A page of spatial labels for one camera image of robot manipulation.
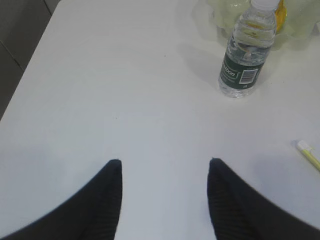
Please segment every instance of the white table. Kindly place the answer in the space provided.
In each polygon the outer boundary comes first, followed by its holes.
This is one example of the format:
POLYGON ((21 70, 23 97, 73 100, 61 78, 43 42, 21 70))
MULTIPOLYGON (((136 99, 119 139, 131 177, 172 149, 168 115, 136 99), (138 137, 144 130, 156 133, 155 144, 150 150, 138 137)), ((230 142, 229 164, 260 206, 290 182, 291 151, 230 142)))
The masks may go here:
POLYGON ((110 159, 123 163, 116 240, 212 240, 212 157, 320 228, 320 174, 292 145, 320 147, 320 37, 272 51, 257 90, 230 99, 211 11, 205 0, 58 5, 0 122, 0 237, 110 159))

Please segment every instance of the bottle label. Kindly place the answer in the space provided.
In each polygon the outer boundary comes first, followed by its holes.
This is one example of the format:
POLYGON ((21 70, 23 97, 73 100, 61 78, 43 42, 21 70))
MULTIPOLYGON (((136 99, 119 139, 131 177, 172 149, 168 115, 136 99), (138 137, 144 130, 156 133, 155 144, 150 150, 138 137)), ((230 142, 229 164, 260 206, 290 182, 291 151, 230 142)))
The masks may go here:
POLYGON ((248 89, 255 85, 264 63, 256 66, 244 66, 232 61, 227 53, 224 56, 220 77, 233 89, 248 89))

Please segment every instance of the plastic water bottle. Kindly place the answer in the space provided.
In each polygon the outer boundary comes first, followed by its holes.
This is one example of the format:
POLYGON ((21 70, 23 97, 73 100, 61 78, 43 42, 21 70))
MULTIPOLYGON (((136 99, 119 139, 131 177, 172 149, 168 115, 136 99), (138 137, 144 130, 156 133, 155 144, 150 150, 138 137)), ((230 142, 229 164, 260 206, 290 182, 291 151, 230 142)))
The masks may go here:
POLYGON ((221 91, 243 98, 254 90, 261 68, 274 43, 279 0, 251 0, 229 39, 219 76, 221 91))

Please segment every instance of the yellow object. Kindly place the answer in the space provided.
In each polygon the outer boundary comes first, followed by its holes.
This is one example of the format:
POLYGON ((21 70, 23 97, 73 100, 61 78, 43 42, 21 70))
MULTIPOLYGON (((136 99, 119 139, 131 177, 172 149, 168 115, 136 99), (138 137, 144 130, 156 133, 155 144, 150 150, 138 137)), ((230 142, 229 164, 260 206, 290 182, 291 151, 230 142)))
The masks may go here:
POLYGON ((310 147, 305 141, 301 140, 296 145, 297 149, 305 156, 305 158, 320 172, 320 162, 311 153, 310 147))
POLYGON ((287 8, 285 6, 284 0, 281 0, 279 2, 277 10, 275 11, 277 33, 282 29, 286 21, 286 17, 287 17, 287 8))

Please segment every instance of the yellow pen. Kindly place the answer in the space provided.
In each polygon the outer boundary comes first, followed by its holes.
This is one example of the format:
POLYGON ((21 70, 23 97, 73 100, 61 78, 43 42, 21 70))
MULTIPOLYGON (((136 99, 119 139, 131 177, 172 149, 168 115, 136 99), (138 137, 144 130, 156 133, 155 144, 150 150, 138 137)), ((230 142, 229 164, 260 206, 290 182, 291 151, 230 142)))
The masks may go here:
POLYGON ((315 166, 316 169, 320 172, 320 162, 316 159, 315 156, 311 153, 312 147, 308 145, 304 140, 299 141, 296 144, 296 148, 305 156, 305 158, 315 166))

